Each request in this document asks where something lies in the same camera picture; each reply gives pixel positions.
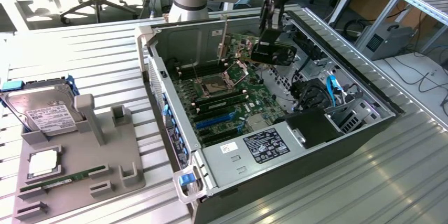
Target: label sticker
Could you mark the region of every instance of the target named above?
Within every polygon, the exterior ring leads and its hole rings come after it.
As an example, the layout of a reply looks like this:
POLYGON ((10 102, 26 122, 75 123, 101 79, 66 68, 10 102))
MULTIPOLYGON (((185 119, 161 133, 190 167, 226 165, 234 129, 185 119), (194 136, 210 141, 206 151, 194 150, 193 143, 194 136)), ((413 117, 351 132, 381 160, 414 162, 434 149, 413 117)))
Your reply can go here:
POLYGON ((258 164, 289 152, 274 128, 245 137, 242 140, 258 164))
POLYGON ((234 142, 227 143, 225 145, 219 146, 222 153, 225 154, 226 152, 230 152, 237 149, 237 145, 234 142))
POLYGON ((211 108, 215 108, 215 107, 221 107, 221 106, 223 106, 225 104, 226 104, 226 102, 221 102, 221 103, 217 103, 217 104, 209 106, 207 108, 211 109, 211 108))
POLYGON ((222 35, 222 30, 214 30, 211 31, 211 36, 222 35))
POLYGON ((65 105, 25 111, 41 132, 51 132, 74 126, 74 120, 65 105))

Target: gray computer chassis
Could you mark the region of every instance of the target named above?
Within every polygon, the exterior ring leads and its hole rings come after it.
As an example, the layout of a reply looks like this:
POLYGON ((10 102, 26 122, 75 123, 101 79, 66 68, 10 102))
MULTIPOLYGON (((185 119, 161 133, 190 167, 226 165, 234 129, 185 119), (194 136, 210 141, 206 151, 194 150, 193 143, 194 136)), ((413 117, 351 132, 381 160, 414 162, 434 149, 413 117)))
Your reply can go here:
MULTIPOLYGON (((191 203, 194 223, 207 223, 351 154, 402 113, 295 13, 286 12, 283 24, 286 26, 281 42, 297 48, 291 64, 251 67, 257 74, 254 79, 262 80, 259 87, 266 88, 273 96, 259 98, 263 91, 254 91, 258 92, 258 97, 250 102, 250 91, 247 92, 247 100, 239 104, 242 112, 239 109, 234 110, 245 113, 246 109, 247 113, 231 118, 231 123, 241 123, 243 130, 237 128, 238 134, 230 139, 222 138, 223 141, 209 137, 207 140, 211 139, 214 144, 199 141, 203 138, 198 136, 198 126, 191 121, 191 101, 185 101, 183 91, 178 86, 181 81, 175 78, 186 69, 191 69, 194 76, 190 82, 203 80, 198 77, 197 70, 202 65, 218 64, 222 33, 255 34, 258 17, 230 17, 226 20, 226 29, 221 19, 161 24, 145 29, 151 33, 146 44, 150 91, 162 114, 162 126, 170 143, 166 148, 174 153, 170 161, 179 167, 173 181, 179 201, 191 203), (299 73, 297 70, 307 55, 293 42, 297 36, 305 37, 319 52, 318 59, 306 62, 299 73), (350 91, 342 90, 334 98, 333 106, 322 109, 323 116, 313 117, 314 114, 306 113, 306 110, 299 111, 301 108, 298 112, 293 112, 297 100, 289 92, 291 83, 317 79, 325 87, 329 76, 335 78, 341 87, 354 86, 354 98, 343 102, 343 96, 350 91), (283 108, 282 120, 270 120, 262 114, 269 110, 266 106, 255 109, 258 100, 263 99, 270 99, 266 104, 283 108), (295 114, 301 114, 301 117, 286 116, 295 114), (325 135, 326 132, 333 133, 333 137, 325 135)), ((226 126, 213 128, 214 131, 219 129, 226 129, 226 126)))

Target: hard drive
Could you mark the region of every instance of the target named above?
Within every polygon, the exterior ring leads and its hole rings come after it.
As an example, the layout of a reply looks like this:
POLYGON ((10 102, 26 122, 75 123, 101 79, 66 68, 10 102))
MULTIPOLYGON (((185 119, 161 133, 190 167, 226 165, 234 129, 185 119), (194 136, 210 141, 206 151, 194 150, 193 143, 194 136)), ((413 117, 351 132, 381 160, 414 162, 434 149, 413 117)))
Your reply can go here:
POLYGON ((75 130, 75 122, 83 120, 74 110, 74 84, 65 78, 3 83, 0 91, 2 105, 18 118, 26 131, 41 131, 54 136, 75 130))

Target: office chair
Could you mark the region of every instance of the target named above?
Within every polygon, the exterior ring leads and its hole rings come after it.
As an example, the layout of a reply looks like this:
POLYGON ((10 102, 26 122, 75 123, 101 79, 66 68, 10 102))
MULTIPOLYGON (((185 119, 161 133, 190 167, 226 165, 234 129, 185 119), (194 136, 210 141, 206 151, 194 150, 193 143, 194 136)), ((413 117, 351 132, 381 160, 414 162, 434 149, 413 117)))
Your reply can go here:
POLYGON ((101 19, 99 19, 99 11, 102 10, 101 5, 106 5, 109 7, 113 7, 118 10, 122 10, 127 13, 131 14, 131 19, 137 19, 138 15, 135 13, 135 11, 125 6, 117 5, 111 2, 109 2, 107 0, 87 0, 87 1, 82 1, 82 0, 77 0, 78 5, 74 6, 73 8, 70 8, 67 11, 65 11, 59 17, 61 17, 61 22, 63 24, 69 24, 69 18, 65 18, 63 16, 69 13, 74 13, 77 10, 79 10, 81 8, 86 7, 86 6, 91 6, 94 8, 94 15, 95 15, 95 22, 99 23, 101 19))

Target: power supply label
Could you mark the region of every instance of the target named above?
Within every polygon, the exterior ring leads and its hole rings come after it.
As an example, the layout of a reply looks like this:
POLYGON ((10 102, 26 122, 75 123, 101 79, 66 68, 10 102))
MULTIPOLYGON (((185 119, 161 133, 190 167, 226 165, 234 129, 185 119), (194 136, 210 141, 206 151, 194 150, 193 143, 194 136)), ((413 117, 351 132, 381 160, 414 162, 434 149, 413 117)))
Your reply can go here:
POLYGON ((41 132, 51 132, 74 126, 74 120, 65 105, 25 111, 41 132))
POLYGON ((289 152, 289 148, 274 128, 245 137, 242 140, 258 164, 289 152))

